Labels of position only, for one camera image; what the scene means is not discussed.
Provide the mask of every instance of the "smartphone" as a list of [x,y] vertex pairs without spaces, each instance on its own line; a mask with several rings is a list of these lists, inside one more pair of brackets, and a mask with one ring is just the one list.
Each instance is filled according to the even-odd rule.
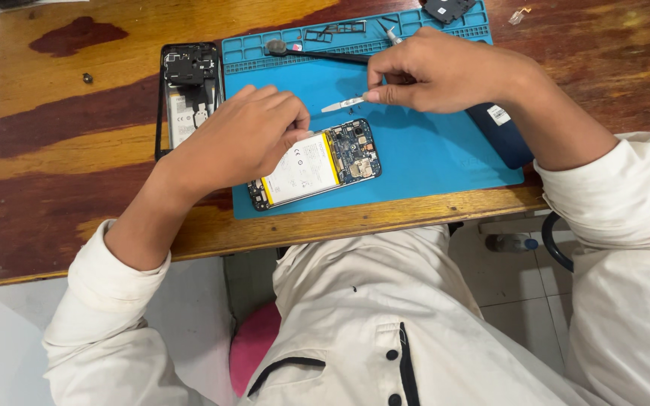
[[370,125],[358,118],[296,142],[272,174],[248,182],[247,189],[261,212],[375,179],[381,172]]
[[[167,44],[159,55],[159,105],[155,160],[186,140],[222,104],[222,62],[214,42]],[[163,150],[163,109],[169,149]]]

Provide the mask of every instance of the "pink cushion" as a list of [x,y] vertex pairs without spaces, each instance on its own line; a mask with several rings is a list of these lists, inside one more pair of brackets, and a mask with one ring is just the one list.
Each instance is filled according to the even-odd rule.
[[238,397],[247,389],[250,377],[265,358],[279,332],[282,318],[275,302],[254,311],[237,331],[230,346],[230,381]]

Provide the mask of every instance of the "white shirt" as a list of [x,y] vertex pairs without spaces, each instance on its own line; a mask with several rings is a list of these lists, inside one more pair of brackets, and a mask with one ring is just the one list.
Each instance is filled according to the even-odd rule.
[[[282,326],[240,403],[408,404],[407,348],[422,405],[650,405],[650,133],[619,137],[581,168],[535,164],[583,246],[565,377],[483,321],[446,254],[447,227],[432,226],[292,247],[273,275]],[[170,257],[149,272],[120,263],[103,242],[112,221],[77,254],[45,333],[55,402],[213,404],[182,384],[142,318]],[[292,357],[310,365],[263,374]]]

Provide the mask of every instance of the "precision screwdriver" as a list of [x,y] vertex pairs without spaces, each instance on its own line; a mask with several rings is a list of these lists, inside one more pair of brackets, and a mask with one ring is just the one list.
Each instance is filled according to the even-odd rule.
[[393,26],[393,28],[388,30],[387,28],[385,28],[385,25],[383,25],[383,23],[380,22],[380,20],[376,20],[376,21],[378,22],[378,24],[380,24],[381,27],[383,27],[383,31],[385,31],[385,35],[388,35],[388,39],[390,40],[390,42],[393,43],[393,45],[398,45],[399,43],[403,42],[403,39],[401,37],[398,37],[393,33],[393,28],[395,28],[395,26]]

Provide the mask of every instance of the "wall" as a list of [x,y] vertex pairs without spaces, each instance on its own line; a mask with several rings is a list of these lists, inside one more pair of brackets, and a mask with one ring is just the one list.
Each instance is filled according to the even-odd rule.
[[[66,288],[65,279],[0,287],[0,406],[53,404],[41,377],[46,368],[41,338]],[[232,404],[222,260],[173,265],[146,317],[165,338],[183,381],[221,406]]]

